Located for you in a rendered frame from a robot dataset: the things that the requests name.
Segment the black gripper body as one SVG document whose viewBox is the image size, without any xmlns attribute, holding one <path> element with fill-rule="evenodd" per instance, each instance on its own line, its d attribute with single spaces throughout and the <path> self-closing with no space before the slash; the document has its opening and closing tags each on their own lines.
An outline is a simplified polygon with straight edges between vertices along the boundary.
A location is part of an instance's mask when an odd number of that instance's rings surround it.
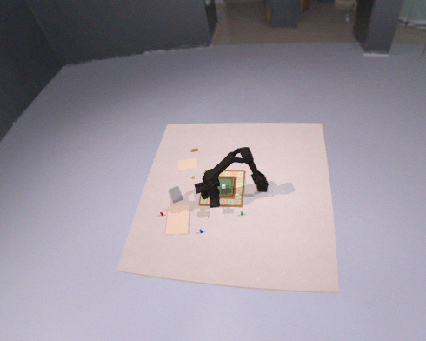
<svg viewBox="0 0 426 341">
<path fill-rule="evenodd" d="M 210 208 L 220 207 L 220 201 L 218 200 L 220 183 L 217 184 L 217 189 L 215 191 L 210 191 L 209 193 L 212 195 L 210 200 Z"/>
</svg>

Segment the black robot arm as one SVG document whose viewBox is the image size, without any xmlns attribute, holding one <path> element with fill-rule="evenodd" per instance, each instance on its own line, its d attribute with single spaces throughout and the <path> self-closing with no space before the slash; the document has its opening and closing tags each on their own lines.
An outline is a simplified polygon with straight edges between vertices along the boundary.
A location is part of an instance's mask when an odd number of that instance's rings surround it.
<svg viewBox="0 0 426 341">
<path fill-rule="evenodd" d="M 241 153 L 242 158 L 235 157 L 236 154 Z M 208 197 L 212 197 L 209 193 L 210 191 L 215 191 L 217 189 L 217 184 L 219 183 L 219 175 L 228 168 L 232 163 L 246 163 L 249 165 L 252 171 L 252 178 L 257 186 L 258 192 L 267 192 L 268 182 L 264 176 L 256 167 L 254 163 L 253 155 L 249 147 L 238 148 L 235 151 L 228 153 L 228 156 L 225 157 L 215 168 L 209 169 L 204 173 L 202 182 L 195 184 L 196 194 L 201 193 L 202 198 L 205 200 Z"/>
</svg>

